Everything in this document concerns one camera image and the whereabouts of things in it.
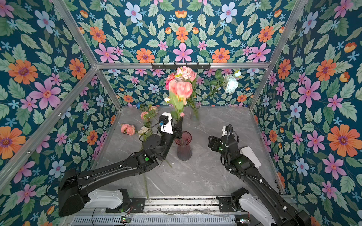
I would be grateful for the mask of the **coral pink rose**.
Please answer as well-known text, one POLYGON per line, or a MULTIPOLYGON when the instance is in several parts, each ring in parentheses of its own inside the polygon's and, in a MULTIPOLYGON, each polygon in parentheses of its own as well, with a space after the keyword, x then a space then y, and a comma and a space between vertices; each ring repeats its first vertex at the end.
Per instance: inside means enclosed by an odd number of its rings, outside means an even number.
POLYGON ((168 77, 166 78, 165 86, 168 86, 170 81, 174 79, 175 79, 175 73, 171 73, 170 75, 168 75, 168 77))

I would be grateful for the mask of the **white flower spray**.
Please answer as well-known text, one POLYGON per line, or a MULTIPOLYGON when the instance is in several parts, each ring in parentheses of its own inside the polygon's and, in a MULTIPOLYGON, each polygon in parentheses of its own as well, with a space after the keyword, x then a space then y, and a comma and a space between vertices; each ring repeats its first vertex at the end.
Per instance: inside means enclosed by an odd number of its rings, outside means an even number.
POLYGON ((231 71, 222 73, 221 69, 215 71, 214 79, 210 82, 210 92, 206 98, 212 98, 219 89, 223 89, 225 94, 233 94, 239 86, 238 78, 241 76, 241 71, 231 71))

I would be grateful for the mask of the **clear glass vase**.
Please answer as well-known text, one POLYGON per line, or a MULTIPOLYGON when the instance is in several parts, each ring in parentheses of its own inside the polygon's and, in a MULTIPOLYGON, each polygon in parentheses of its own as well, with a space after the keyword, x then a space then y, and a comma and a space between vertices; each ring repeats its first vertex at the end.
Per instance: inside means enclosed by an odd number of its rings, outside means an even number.
POLYGON ((192 124, 195 126, 200 125, 200 114, 199 114, 200 105, 197 103, 193 103, 190 105, 190 108, 191 108, 190 120, 192 124))

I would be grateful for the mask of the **large pink peony bunch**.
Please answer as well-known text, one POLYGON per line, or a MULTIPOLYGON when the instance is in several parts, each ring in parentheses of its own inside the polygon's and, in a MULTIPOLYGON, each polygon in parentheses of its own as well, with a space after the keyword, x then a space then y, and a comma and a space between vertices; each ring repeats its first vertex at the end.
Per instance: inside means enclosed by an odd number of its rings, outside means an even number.
POLYGON ((193 82, 197 78, 197 73, 190 67, 183 66, 176 69, 175 78, 181 78, 184 81, 190 80, 193 82))

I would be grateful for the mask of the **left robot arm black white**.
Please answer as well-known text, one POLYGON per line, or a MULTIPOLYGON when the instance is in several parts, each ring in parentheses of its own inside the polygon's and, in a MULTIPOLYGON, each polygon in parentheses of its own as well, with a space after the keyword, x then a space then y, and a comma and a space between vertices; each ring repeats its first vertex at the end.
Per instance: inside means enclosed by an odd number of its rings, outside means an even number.
POLYGON ((183 120, 171 126, 169 132, 152 134, 142 142, 142 149, 125 160, 94 170, 67 170, 58 186, 58 214, 73 215, 91 203, 91 192, 123 178, 151 171, 166 159, 175 139, 183 133, 183 120))

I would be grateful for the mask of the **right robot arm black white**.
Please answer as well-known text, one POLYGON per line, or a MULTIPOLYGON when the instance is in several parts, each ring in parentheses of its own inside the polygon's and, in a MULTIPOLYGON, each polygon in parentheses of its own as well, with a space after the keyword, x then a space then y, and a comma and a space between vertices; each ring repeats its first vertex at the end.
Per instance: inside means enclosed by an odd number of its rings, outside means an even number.
POLYGON ((262 226, 310 226, 312 219, 305 211, 298 211, 282 198, 259 173, 258 168, 238 149, 234 136, 210 136, 208 147, 221 154, 227 171, 242 180, 256 195, 245 188, 231 194, 231 207, 246 211, 262 226))

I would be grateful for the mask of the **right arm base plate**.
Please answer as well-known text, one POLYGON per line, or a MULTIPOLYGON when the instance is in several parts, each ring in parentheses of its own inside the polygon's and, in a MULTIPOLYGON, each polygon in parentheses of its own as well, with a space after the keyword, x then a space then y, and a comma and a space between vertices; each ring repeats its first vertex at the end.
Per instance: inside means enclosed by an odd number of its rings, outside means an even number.
POLYGON ((247 213, 246 210, 244 210, 241 207, 241 204, 239 203, 239 199, 242 195, 249 195, 250 192, 245 188, 240 188, 233 192, 231 196, 221 197, 217 196, 216 199, 218 201, 219 211, 220 212, 235 212, 235 213, 247 213))

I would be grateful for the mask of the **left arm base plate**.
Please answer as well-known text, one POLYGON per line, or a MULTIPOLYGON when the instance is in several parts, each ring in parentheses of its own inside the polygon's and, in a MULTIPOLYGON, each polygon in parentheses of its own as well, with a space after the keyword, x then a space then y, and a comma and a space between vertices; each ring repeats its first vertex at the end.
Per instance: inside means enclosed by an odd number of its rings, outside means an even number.
POLYGON ((115 209, 106 208, 106 213, 143 213, 145 198, 130 198, 115 209))

